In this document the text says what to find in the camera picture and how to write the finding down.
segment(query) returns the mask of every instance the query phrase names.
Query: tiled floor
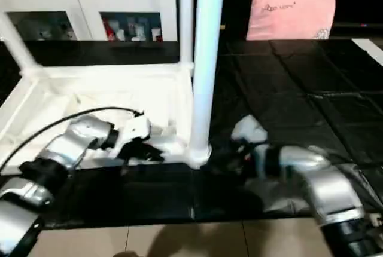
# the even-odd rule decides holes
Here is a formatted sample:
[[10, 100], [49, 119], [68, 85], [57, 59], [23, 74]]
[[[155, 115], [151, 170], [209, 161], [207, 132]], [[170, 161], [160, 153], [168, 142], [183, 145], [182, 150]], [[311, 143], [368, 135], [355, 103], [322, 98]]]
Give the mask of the tiled floor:
[[330, 256], [312, 219], [44, 231], [29, 257]]

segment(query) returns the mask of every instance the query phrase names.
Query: red object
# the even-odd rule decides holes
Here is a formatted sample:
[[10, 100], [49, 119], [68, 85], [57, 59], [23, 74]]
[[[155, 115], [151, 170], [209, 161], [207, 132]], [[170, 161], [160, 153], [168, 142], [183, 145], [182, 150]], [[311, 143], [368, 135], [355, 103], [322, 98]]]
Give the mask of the red object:
[[109, 26], [108, 22], [104, 18], [102, 18], [102, 22], [104, 24], [104, 28], [105, 28], [105, 32], [106, 32], [107, 37], [108, 37], [108, 41], [117, 40], [115, 37], [115, 34], [114, 34], [112, 28]]

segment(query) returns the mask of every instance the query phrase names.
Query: white pole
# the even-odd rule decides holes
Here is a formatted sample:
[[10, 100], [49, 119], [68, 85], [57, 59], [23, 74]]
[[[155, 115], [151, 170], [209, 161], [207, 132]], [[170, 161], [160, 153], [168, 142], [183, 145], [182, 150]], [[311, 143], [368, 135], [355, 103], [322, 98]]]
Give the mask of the white pole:
[[40, 67], [22, 41], [11, 20], [4, 12], [0, 11], [0, 39], [4, 41], [8, 51], [22, 71], [30, 73]]
[[193, 68], [194, 0], [180, 0], [180, 62]]
[[209, 128], [223, 0], [197, 0], [194, 104], [189, 143], [190, 165], [199, 168], [211, 154]]

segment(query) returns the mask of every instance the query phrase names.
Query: cabinet door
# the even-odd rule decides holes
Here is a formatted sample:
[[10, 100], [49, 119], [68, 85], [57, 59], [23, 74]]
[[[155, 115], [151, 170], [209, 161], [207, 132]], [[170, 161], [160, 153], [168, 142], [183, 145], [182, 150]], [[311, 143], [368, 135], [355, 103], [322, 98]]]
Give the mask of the cabinet door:
[[0, 0], [24, 40], [91, 40], [78, 0]]
[[94, 40], [177, 41], [175, 0], [79, 0]]

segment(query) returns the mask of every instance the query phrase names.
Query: white box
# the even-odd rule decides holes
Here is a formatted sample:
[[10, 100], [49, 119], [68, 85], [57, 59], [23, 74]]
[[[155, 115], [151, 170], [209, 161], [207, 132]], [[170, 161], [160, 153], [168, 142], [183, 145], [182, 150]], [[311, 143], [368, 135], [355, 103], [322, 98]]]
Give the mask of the white box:
[[[62, 66], [44, 68], [40, 77], [22, 77], [0, 107], [0, 161], [37, 130], [62, 117], [90, 108], [120, 106], [144, 111], [155, 139], [166, 136], [187, 145], [192, 123], [190, 71], [179, 64]], [[129, 113], [103, 111], [95, 115], [123, 126]], [[3, 173], [16, 173], [31, 161], [69, 122], [51, 128], [25, 146]], [[178, 149], [182, 155], [185, 148]], [[89, 151], [81, 168], [115, 166], [96, 163], [99, 153]]]

